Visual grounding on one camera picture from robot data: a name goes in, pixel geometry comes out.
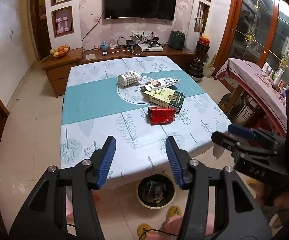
stacked pots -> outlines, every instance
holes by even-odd
[[[194,80],[199,81],[203,78],[203,63],[199,58],[194,58],[189,67],[186,69],[186,73]]]

pink pants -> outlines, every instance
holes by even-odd
[[[177,235],[179,233],[181,223],[182,223],[182,216],[173,215],[166,222],[164,222],[162,230],[167,233]],[[213,233],[213,225],[214,225],[214,214],[208,213],[205,236],[211,235]],[[164,233],[147,234],[145,240],[163,240],[165,239],[164,238],[165,236],[167,235]]]

white tablecloth with leaf print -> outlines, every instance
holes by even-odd
[[[72,67],[67,87],[113,78],[128,70],[146,73],[180,70],[168,57],[134,57],[116,59]],[[135,104],[148,102],[134,88],[123,93],[124,100]],[[116,138],[117,149],[108,174],[105,188],[115,188],[161,172],[169,166],[165,140],[173,136],[181,149],[191,157],[204,153],[213,146],[212,132],[227,132],[230,121],[208,94],[186,97],[182,110],[171,124],[151,126],[147,120],[147,107],[85,120],[61,126],[61,168],[72,167],[90,158],[103,146],[107,136]],[[214,155],[223,149],[214,147]]]

checkered cup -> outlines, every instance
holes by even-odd
[[[142,77],[140,73],[136,71],[128,71],[118,76],[118,82],[122,87],[141,81]]]

dark green air fryer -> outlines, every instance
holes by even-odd
[[[171,31],[168,46],[173,49],[183,49],[184,39],[184,33],[178,31]]]

